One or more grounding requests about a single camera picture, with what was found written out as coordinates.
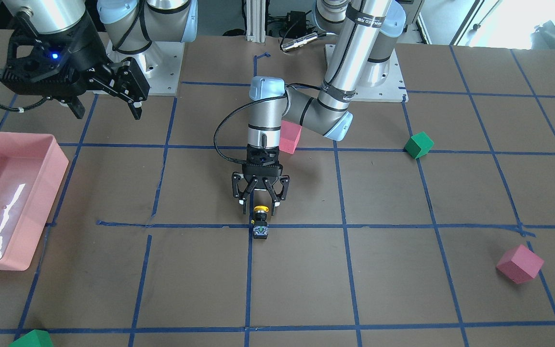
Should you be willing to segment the silver metal cylinder connector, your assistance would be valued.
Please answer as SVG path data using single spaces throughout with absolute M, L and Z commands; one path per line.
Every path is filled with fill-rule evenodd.
M 318 34 L 315 32 L 312 32 L 310 34 L 304 35 L 303 37 L 295 38 L 288 42 L 283 42 L 282 44 L 280 44 L 280 50 L 285 53 L 291 52 L 317 39 L 318 39 Z

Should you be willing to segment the pink foam cube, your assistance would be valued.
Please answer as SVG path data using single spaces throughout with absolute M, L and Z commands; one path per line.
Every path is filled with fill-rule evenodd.
M 280 151 L 294 154 L 299 144 L 301 132 L 301 125 L 283 120 L 280 126 Z
M 525 245 L 506 251 L 496 264 L 496 269 L 515 284 L 536 279 L 544 260 Z

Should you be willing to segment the yellow push button switch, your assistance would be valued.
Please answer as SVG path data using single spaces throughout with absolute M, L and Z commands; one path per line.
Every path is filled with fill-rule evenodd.
M 253 239 L 267 239 L 269 226 L 268 214 L 270 209 L 268 206 L 255 206 L 252 214 L 252 237 Z

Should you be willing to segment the aluminium profile post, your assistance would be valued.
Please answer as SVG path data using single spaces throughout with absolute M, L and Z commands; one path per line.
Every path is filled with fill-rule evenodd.
M 245 19 L 245 39 L 258 44 L 266 41 L 266 0 L 243 0 L 242 14 Z

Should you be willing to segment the pink foam cube centre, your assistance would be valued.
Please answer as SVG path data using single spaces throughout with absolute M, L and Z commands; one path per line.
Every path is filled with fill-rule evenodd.
M 280 151 L 294 154 L 299 144 L 301 132 L 301 125 L 283 120 L 280 126 Z

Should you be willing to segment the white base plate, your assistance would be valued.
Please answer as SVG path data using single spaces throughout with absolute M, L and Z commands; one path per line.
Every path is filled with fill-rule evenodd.
M 384 62 L 366 62 L 351 101 L 402 103 L 408 101 L 408 93 L 395 53 L 395 42 L 383 40 L 392 48 Z
M 185 50 L 184 42 L 153 42 L 130 55 L 136 59 L 150 85 L 150 96 L 176 96 Z

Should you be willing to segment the black power adapter box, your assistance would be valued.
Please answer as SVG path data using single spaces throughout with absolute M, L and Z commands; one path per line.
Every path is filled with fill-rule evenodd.
M 285 29 L 291 31 L 306 31 L 307 13 L 301 11 L 289 11 L 286 14 Z

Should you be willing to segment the pink plastic tray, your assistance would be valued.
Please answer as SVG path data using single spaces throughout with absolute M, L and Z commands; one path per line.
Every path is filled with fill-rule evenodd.
M 29 268 L 67 166 L 52 134 L 0 132 L 0 270 Z

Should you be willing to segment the green foam cube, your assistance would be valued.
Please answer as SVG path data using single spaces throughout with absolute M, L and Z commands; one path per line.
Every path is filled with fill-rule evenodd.
M 419 132 L 410 136 L 403 149 L 414 159 L 426 155 L 433 147 L 434 141 L 426 134 L 426 132 Z

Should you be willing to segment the green foam block bottom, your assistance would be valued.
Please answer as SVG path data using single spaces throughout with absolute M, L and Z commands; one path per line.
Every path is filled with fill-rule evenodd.
M 13 342 L 9 347 L 53 347 L 53 341 L 50 334 L 45 330 L 31 330 L 23 334 Z

